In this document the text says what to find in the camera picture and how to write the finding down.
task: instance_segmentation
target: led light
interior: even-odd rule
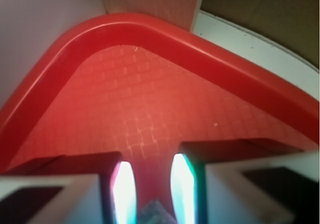
[[[193,167],[183,154],[176,154],[171,167],[171,196],[178,223],[195,223],[196,180]]]
[[[115,168],[111,178],[114,221],[117,224],[136,223],[135,178],[129,162],[122,161]]]

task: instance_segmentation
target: gray fabric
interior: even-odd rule
[[[138,214],[137,224],[177,224],[158,200],[150,201]]]

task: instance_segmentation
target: white wall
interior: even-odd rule
[[[319,70],[281,45],[199,11],[193,33],[280,76],[319,100]]]
[[[0,108],[62,33],[104,13],[102,0],[0,0]]]

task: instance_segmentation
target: red plastic tray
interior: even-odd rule
[[[172,211],[181,141],[319,144],[319,103],[255,64],[158,19],[106,15],[62,35],[0,112],[0,171],[35,157],[120,150],[139,207]]]

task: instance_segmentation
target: grid pattern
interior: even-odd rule
[[[132,163],[139,208],[158,198],[172,212],[169,172],[182,141],[257,137],[317,148],[283,122],[184,68],[142,48],[116,46],[80,65],[10,167],[35,157],[119,150]]]

